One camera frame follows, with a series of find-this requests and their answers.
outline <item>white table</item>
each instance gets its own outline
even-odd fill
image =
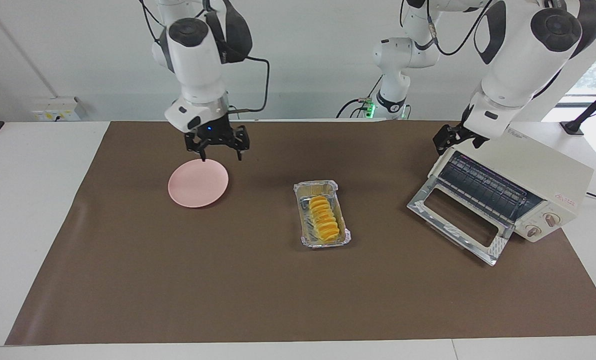
[[[596,360],[596,336],[2,347],[108,125],[8,123],[0,132],[0,359]],[[568,136],[556,123],[513,127],[594,168],[596,193],[596,153],[584,137]],[[564,230],[596,285],[596,200],[586,198]]]

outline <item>window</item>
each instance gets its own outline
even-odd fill
[[[591,68],[582,75],[580,80],[565,94],[558,107],[572,107],[579,105],[586,107],[596,100],[596,60]]]

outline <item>white wall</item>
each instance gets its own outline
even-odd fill
[[[335,116],[347,100],[366,96],[378,79],[371,59],[374,44],[402,36],[399,0],[232,2],[250,26],[252,56],[272,62],[268,108],[253,115],[262,119]],[[153,0],[145,3],[157,13]],[[442,46],[455,48],[476,16],[445,14],[438,26]],[[0,0],[0,23],[0,114],[5,120],[28,120],[26,99],[50,96],[52,89],[59,96],[77,96],[90,120],[100,121],[161,119],[179,95],[175,76],[152,60],[137,0]],[[595,59],[596,43],[522,119],[542,119]],[[481,63],[468,43],[433,68],[408,71],[412,118],[458,118],[486,70]],[[231,103],[258,107],[264,74],[261,63],[226,65]]]

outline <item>power outlet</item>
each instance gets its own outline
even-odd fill
[[[83,106],[74,97],[36,99],[32,107],[38,121],[81,121],[85,116]]]

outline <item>brown mat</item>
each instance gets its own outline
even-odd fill
[[[194,158],[168,123],[112,123],[7,345],[596,335],[596,288],[562,231],[491,268],[406,209],[440,123],[249,123],[209,157],[218,203],[168,196]],[[300,242],[294,183],[335,180],[352,242]]]

